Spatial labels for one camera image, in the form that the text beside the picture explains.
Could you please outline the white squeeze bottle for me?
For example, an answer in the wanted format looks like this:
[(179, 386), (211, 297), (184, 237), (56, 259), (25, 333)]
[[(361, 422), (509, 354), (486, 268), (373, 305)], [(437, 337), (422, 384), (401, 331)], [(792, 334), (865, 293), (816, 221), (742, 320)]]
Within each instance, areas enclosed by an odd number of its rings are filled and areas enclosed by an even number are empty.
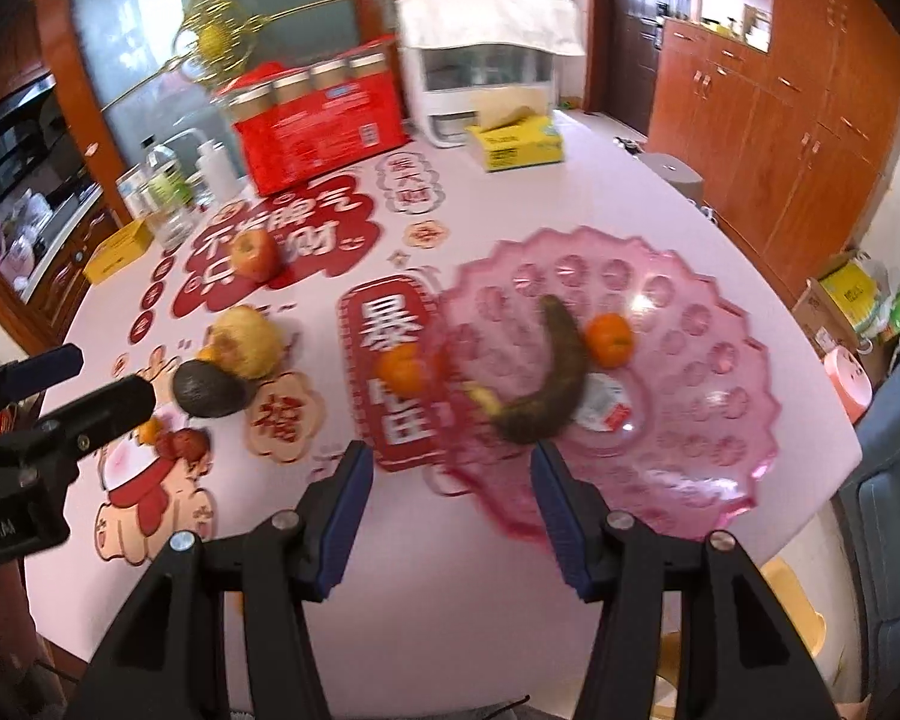
[(232, 202), (242, 192), (229, 152), (222, 143), (205, 140), (198, 145), (198, 172), (217, 203)]

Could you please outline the yellow pear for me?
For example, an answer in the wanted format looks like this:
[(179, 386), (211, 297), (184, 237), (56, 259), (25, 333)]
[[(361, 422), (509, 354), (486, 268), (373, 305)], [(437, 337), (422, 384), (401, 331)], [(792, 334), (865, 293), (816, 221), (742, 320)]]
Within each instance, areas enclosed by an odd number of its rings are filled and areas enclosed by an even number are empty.
[(215, 349), (217, 359), (212, 364), (247, 380), (271, 376), (284, 354), (279, 328), (251, 305), (234, 305), (217, 317), (205, 346)]

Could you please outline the pink plastic fruit bowl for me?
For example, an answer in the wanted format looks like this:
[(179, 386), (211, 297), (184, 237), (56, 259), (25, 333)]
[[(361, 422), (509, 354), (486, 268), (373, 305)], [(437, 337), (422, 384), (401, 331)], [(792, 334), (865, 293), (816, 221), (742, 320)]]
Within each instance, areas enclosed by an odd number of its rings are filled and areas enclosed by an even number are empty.
[(572, 475), (679, 538), (754, 509), (777, 454), (781, 405), (745, 311), (673, 252), (578, 227), (499, 242), (460, 266), (419, 340), (440, 465), (489, 520), (514, 538), (544, 536), (530, 445), (500, 437), (463, 384), (502, 403), (541, 385), (551, 362), (544, 294), (567, 305), (582, 335), (606, 312), (634, 332), (626, 366), (603, 369), (590, 356), (582, 401), (553, 437)]

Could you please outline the dark green avocado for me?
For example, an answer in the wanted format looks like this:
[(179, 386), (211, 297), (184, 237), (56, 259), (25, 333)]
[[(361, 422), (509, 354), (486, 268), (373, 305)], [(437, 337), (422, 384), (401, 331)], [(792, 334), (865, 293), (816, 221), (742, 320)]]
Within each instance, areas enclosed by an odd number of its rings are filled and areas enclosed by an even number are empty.
[(247, 384), (212, 362), (183, 362), (172, 377), (176, 405), (195, 418), (225, 418), (250, 403)]

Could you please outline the orange tangerine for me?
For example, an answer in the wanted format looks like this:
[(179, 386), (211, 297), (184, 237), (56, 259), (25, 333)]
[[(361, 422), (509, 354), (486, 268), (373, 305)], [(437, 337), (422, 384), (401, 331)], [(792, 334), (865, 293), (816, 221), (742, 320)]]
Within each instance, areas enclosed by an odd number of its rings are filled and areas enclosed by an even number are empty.
[(593, 362), (603, 369), (626, 366), (634, 355), (634, 332), (621, 314), (606, 312), (594, 316), (583, 336)]
[(419, 398), (427, 385), (419, 346), (414, 341), (385, 349), (375, 361), (375, 376), (398, 398)]

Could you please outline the small orange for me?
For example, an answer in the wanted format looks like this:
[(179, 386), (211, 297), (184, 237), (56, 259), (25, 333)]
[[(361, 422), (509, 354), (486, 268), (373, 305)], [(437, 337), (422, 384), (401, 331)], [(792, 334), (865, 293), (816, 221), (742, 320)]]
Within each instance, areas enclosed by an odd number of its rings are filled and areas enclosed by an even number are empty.
[(196, 353), (196, 357), (201, 359), (201, 361), (214, 362), (217, 359), (215, 355), (215, 349), (212, 346), (205, 346), (205, 348), (199, 349), (198, 353)]

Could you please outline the pink plastic stool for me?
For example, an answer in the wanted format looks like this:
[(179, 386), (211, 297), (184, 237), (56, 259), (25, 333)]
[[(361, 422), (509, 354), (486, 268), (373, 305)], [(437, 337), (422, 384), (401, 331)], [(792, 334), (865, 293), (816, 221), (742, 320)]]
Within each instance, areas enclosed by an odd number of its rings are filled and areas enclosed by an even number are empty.
[(852, 424), (870, 408), (873, 387), (865, 369), (848, 349), (832, 348), (823, 358), (824, 372), (841, 400), (842, 408)]

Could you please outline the yellow tissue box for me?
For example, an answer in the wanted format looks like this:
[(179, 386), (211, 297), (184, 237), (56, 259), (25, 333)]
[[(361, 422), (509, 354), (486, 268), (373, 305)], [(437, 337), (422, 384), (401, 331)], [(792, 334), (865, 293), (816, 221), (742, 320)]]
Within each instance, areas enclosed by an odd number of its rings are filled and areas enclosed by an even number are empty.
[(496, 128), (470, 125), (466, 148), (486, 172), (546, 166), (564, 161), (564, 140), (551, 115), (526, 115)]

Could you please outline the red apple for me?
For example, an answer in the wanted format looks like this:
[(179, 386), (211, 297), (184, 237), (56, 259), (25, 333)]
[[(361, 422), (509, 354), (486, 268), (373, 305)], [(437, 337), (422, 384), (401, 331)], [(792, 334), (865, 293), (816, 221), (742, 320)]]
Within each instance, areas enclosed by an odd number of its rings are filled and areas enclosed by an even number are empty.
[(237, 232), (229, 244), (229, 259), (237, 277), (256, 284), (266, 283), (283, 268), (279, 244), (261, 227)]

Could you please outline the overripe brown banana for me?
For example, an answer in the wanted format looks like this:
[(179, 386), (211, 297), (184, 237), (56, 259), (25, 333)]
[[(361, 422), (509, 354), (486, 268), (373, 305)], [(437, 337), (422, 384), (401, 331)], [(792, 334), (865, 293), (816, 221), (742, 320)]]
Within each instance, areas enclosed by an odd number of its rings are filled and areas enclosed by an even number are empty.
[(531, 394), (502, 403), (477, 382), (463, 384), (489, 424), (512, 444), (532, 445), (557, 436), (580, 405), (590, 371), (589, 347), (567, 305), (553, 294), (544, 294), (538, 309), (551, 349), (541, 385)]

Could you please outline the small yellow box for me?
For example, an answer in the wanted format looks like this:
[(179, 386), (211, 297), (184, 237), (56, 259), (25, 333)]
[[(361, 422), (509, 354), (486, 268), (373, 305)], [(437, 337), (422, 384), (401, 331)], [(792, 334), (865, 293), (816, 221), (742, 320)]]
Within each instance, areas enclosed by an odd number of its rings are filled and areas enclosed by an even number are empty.
[(119, 270), (141, 259), (153, 240), (154, 236), (144, 220), (120, 227), (94, 250), (84, 266), (84, 277), (91, 284), (107, 281)]

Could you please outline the glass sliding door gold ornament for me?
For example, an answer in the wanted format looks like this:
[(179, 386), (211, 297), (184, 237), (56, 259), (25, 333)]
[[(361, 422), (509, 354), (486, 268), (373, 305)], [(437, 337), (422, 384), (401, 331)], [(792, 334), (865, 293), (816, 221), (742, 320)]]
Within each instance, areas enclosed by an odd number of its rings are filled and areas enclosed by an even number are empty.
[(261, 65), (301, 67), (395, 27), (397, 0), (34, 0), (40, 47), (87, 169), (119, 221), (141, 143), (198, 128), (237, 145), (214, 93)]

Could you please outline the cardboard box on floor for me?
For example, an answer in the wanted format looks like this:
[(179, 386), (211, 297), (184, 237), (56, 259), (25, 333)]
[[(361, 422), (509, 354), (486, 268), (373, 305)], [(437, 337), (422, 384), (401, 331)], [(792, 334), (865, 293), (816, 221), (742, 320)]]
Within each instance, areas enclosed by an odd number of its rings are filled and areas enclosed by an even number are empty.
[(881, 335), (895, 297), (886, 266), (861, 250), (846, 250), (806, 280), (792, 314), (816, 355), (842, 346), (878, 387), (889, 367)]

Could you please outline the small red fruit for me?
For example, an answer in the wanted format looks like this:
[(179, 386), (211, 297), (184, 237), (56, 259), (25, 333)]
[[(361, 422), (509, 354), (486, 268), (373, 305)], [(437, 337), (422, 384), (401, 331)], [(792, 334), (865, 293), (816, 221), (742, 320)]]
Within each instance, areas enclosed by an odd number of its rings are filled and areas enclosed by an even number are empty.
[(201, 463), (211, 453), (208, 434), (203, 429), (183, 427), (169, 434), (169, 447), (175, 458), (185, 460), (188, 465)]

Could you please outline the wooden cabinet wall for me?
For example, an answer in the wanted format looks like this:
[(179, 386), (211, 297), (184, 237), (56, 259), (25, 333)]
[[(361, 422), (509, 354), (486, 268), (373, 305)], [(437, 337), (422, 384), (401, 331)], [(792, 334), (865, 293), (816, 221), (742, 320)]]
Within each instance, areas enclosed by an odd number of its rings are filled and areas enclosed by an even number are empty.
[(900, 138), (900, 36), (875, 0), (772, 0), (769, 46), (668, 18), (647, 145), (785, 304), (859, 242)]

